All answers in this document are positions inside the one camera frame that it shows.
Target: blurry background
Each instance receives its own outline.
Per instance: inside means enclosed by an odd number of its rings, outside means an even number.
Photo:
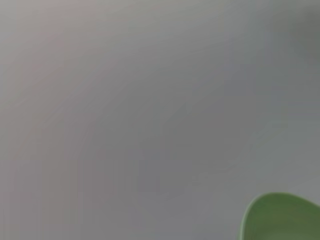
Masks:
[[[318,15],[270,1],[1,1],[1,239],[231,240],[258,194],[320,203]]]

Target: green object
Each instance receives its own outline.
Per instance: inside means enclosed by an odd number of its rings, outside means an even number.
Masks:
[[[238,240],[320,240],[320,206],[289,193],[259,196],[245,212]]]

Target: gray wall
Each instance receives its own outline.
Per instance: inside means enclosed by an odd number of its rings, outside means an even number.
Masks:
[[[320,203],[318,15],[279,9],[1,1],[0,238],[231,240],[258,194]]]

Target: gray background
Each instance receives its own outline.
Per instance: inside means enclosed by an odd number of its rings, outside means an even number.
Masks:
[[[272,6],[1,1],[1,239],[234,240],[258,194],[320,203],[319,22]]]

